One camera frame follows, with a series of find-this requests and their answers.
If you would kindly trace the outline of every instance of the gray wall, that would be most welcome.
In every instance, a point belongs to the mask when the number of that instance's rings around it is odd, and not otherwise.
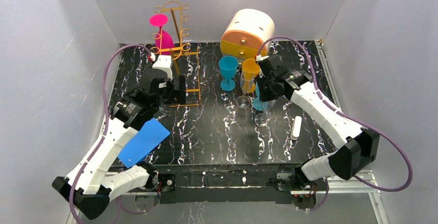
[[[274,20],[276,34],[301,40],[324,38],[344,0],[96,0],[120,43],[152,42],[149,24],[155,6],[167,1],[190,4],[186,40],[220,41],[234,14],[253,8]],[[165,30],[175,33],[171,18]]]
[[[438,0],[346,0],[325,40],[344,111],[381,128],[407,152],[412,185],[383,193],[391,223],[438,223]],[[372,164],[381,186],[407,169],[381,139]]]
[[[98,134],[119,45],[95,0],[0,0],[0,44],[0,223],[65,223],[51,183]]]

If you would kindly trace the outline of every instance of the purple cable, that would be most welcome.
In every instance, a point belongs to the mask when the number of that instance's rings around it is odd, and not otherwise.
[[[309,209],[309,211],[313,211],[313,210],[317,210],[317,209],[319,209],[319,207],[321,207],[324,203],[325,203],[325,201],[327,200],[327,197],[329,196],[329,182],[328,182],[328,179],[325,179],[325,187],[326,187],[326,190],[325,190],[325,195],[324,195],[324,198],[322,199],[322,201],[318,204],[318,206],[315,206],[315,207],[313,207],[313,208],[311,208],[311,209]]]
[[[318,97],[322,100],[322,102],[323,102],[328,108],[330,108],[331,110],[335,111],[336,109],[335,109],[334,107],[332,107],[332,106],[331,106],[326,100],[323,99],[322,94],[321,94],[321,90],[318,88],[318,85],[317,85],[317,83],[316,83],[315,69],[314,69],[313,63],[312,63],[312,61],[311,61],[310,55],[309,55],[309,53],[307,52],[307,50],[306,50],[306,49],[305,49],[305,48],[304,48],[304,47],[303,47],[298,41],[296,41],[296,40],[294,40],[294,39],[292,39],[292,38],[289,38],[289,37],[273,37],[273,38],[270,38],[270,39],[266,40],[266,41],[262,44],[262,46],[260,47],[259,51],[257,52],[257,55],[260,55],[260,52],[261,52],[262,48],[263,48],[268,42],[270,42],[270,41],[272,41],[272,40],[274,40],[274,39],[286,39],[286,40],[292,41],[292,42],[295,43],[298,47],[300,47],[301,50],[303,50],[304,54],[305,54],[306,57],[307,57],[307,61],[309,62],[310,71],[311,71],[311,73],[312,73],[312,78],[313,78],[313,84],[314,84],[315,90],[317,90],[317,95],[318,95]],[[371,126],[371,125],[369,125],[369,124],[367,124],[367,123],[361,122],[361,121],[359,121],[359,120],[357,120],[357,119],[355,119],[355,118],[353,118],[353,117],[350,117],[350,116],[348,116],[348,115],[346,115],[346,114],[344,114],[344,113],[342,113],[342,112],[340,112],[340,111],[338,111],[338,112],[336,112],[336,113],[337,113],[338,115],[344,117],[344,118],[347,118],[347,119],[353,121],[353,122],[357,122],[358,124],[362,125],[363,127],[366,127],[366,128],[368,128],[368,129],[374,130],[376,133],[378,133],[379,135],[383,136],[385,139],[387,139],[387,140],[389,141],[389,143],[391,143],[391,144],[394,146],[395,149],[397,149],[397,151],[398,151],[398,152],[400,153],[400,155],[403,157],[403,159],[404,159],[404,161],[406,162],[406,165],[407,165],[407,167],[408,167],[408,179],[406,180],[406,182],[405,182],[402,186],[397,187],[397,188],[384,188],[384,187],[375,186],[375,185],[373,185],[373,184],[371,184],[371,183],[368,183],[367,181],[365,181],[365,180],[359,178],[359,177],[356,176],[356,175],[354,176],[354,178],[356,178],[356,179],[359,180],[360,182],[362,182],[362,183],[364,183],[364,184],[366,184],[366,185],[368,185],[368,186],[370,186],[370,187],[372,187],[372,188],[374,188],[374,189],[378,189],[378,190],[382,190],[382,191],[397,192],[397,191],[401,191],[401,190],[406,189],[406,188],[411,184],[411,182],[412,182],[413,171],[412,171],[412,165],[411,165],[411,162],[409,161],[409,158],[408,158],[408,156],[406,155],[406,153],[403,151],[403,149],[402,149],[398,144],[396,144],[396,142],[393,141],[388,135],[386,135],[386,134],[383,133],[382,131],[376,129],[375,127],[373,127],[373,126]]]
[[[110,111],[108,109],[108,100],[106,99],[106,76],[108,74],[108,68],[110,67],[111,62],[114,60],[114,58],[116,58],[116,56],[122,52],[123,50],[130,48],[130,47],[140,47],[141,49],[146,50],[148,57],[151,55],[151,52],[149,51],[148,48],[146,48],[145,46],[141,45],[141,44],[129,44],[129,45],[125,45],[121,48],[119,48],[114,55],[111,57],[111,59],[108,61],[108,63],[106,64],[104,70],[103,70],[103,82],[102,82],[102,96],[103,96],[103,108],[105,110],[105,127],[103,129],[102,132],[102,138],[100,139],[100,141],[97,143],[96,147],[93,149],[93,151],[90,153],[90,155],[87,157],[87,161],[90,161],[91,158],[93,158],[93,156],[95,155],[95,153],[97,152],[97,150],[100,148],[100,146],[102,145],[105,136],[106,136],[106,132],[108,132],[108,122],[109,122],[109,117],[110,117]],[[71,185],[71,189],[70,189],[70,193],[69,193],[69,205],[70,205],[70,211],[74,217],[74,219],[79,223],[79,224],[84,224],[84,222],[79,218],[79,216],[77,215],[75,209],[74,209],[74,204],[73,204],[73,196],[74,196],[74,189],[76,188],[76,184],[79,181],[79,178],[81,177],[82,172],[84,171],[85,167],[87,166],[87,162],[84,162],[82,164],[82,167],[79,169],[79,171],[77,171],[77,174],[73,180],[73,184]],[[119,202],[119,212],[116,216],[116,219],[113,221],[113,223],[115,223],[117,221],[117,219],[119,218],[120,215],[120,209],[121,209],[121,202]]]
[[[158,205],[158,203],[155,205],[155,206],[153,206],[152,208],[150,208],[150,209],[148,209],[148,210],[145,210],[145,211],[132,211],[132,210],[129,210],[129,209],[127,209],[127,208],[125,208],[123,205],[122,205],[122,201],[121,201],[121,199],[119,199],[120,197],[118,197],[117,198],[117,201],[120,201],[120,208],[123,210],[123,211],[125,211],[125,212],[127,212],[127,213],[129,213],[129,214],[133,214],[133,215],[140,215],[140,214],[145,214],[145,213],[148,213],[149,211],[151,211],[151,210],[153,210],[157,205]]]

